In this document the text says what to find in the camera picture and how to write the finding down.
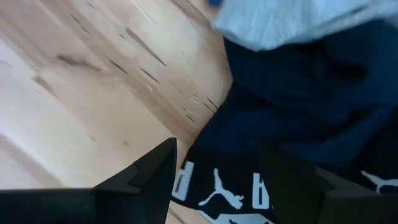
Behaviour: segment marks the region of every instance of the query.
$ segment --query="gray cloth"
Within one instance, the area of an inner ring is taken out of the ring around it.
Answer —
[[[398,0],[225,0],[214,30],[253,50],[304,43],[398,15]]]

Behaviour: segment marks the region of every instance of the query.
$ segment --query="black object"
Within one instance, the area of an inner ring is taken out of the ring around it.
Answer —
[[[0,191],[0,223],[165,223],[176,160],[169,138],[93,189]]]
[[[398,194],[377,194],[269,144],[260,155],[279,223],[398,223]]]

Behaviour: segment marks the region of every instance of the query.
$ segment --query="wooden floor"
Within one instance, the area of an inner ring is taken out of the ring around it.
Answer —
[[[0,188],[91,187],[168,137],[178,165],[231,84],[206,0],[1,0]],[[206,223],[171,203],[169,224]]]

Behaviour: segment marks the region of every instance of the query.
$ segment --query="wood grain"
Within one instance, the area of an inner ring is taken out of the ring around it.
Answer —
[[[231,84],[214,15],[202,0],[2,0],[0,161],[20,178],[0,172],[0,188],[91,187],[171,136],[181,164]]]

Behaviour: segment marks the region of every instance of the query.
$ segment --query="white puma logo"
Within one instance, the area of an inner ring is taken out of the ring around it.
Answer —
[[[380,177],[376,177],[375,175],[368,174],[365,171],[361,171],[362,175],[367,177],[371,182],[373,182],[376,185],[376,192],[379,194],[380,193],[380,188],[382,186],[393,186],[393,187],[398,187],[398,179],[392,179],[392,180],[383,180]]]
[[[232,205],[232,207],[234,207],[237,210],[241,209],[241,207],[243,205],[243,203],[241,202],[241,200],[243,199],[243,196],[234,195],[229,190],[225,190],[223,188],[223,183],[218,175],[217,168],[214,169],[213,173],[214,173],[214,181],[215,181],[215,183],[214,183],[215,191],[213,193],[211,193],[211,195],[206,200],[199,202],[199,206],[206,205],[214,195],[221,194],[228,201],[228,203],[230,205]]]

